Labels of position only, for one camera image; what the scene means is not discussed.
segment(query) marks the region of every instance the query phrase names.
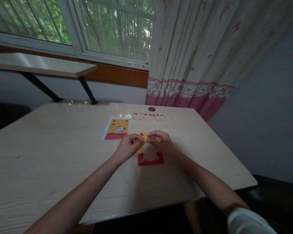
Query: light wooden table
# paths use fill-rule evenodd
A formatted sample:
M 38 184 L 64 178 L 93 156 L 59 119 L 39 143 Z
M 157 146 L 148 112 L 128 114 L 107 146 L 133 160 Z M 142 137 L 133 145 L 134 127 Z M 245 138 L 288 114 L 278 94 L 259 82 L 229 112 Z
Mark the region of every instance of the light wooden table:
M 59 102 L 62 98 L 52 92 L 33 73 L 78 78 L 92 105 L 97 104 L 84 78 L 84 75 L 96 70 L 97 65 L 23 53 L 2 53 L 0 54 L 0 69 L 19 72 L 54 102 Z
M 191 159 L 233 189 L 257 184 L 194 109 L 84 101 L 48 103 L 0 131 L 0 233 L 21 233 L 116 150 L 101 141 L 109 116 L 163 114 L 173 119 L 130 120 L 129 134 L 162 130 Z M 107 220 L 196 200 L 203 192 L 169 157 L 138 167 L 137 154 L 110 178 L 81 223 Z

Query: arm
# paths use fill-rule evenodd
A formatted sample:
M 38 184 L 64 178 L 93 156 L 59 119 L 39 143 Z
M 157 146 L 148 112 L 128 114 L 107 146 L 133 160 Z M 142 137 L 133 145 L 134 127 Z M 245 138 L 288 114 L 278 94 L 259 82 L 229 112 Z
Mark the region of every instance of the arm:
M 143 142 L 143 138 L 137 134 L 123 137 L 116 152 L 103 165 L 56 203 L 25 233 L 67 233 L 78 223 L 110 176 Z
M 155 136 L 159 136 L 161 141 L 154 141 Z M 250 210 L 247 204 L 225 182 L 177 150 L 167 133 L 154 131 L 148 134 L 148 137 L 150 137 L 147 140 L 149 143 L 177 161 L 226 216 L 236 207 Z

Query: green trees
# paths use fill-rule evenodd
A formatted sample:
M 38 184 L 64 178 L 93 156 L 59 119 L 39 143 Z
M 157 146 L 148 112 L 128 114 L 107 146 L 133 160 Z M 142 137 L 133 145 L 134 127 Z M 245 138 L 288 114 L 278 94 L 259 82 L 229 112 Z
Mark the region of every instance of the green trees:
M 157 0 L 74 0 L 87 50 L 148 61 Z M 56 0 L 1 0 L 0 32 L 72 45 Z

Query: curtain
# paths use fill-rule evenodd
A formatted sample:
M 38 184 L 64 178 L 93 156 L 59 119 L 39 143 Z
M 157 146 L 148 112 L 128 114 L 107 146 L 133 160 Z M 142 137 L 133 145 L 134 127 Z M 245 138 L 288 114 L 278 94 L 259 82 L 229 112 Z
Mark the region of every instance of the curtain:
M 207 122 L 292 22 L 293 0 L 159 1 L 146 105 Z

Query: person's left hand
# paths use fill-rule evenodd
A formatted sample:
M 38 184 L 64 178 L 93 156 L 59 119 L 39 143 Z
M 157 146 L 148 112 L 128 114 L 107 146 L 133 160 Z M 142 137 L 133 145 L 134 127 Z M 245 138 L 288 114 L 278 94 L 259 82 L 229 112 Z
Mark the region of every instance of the person's left hand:
M 113 156 L 116 157 L 118 160 L 124 162 L 128 158 L 130 158 L 143 143 L 143 137 L 139 136 L 138 134 L 130 134 L 128 136 L 124 136 L 121 139 Z

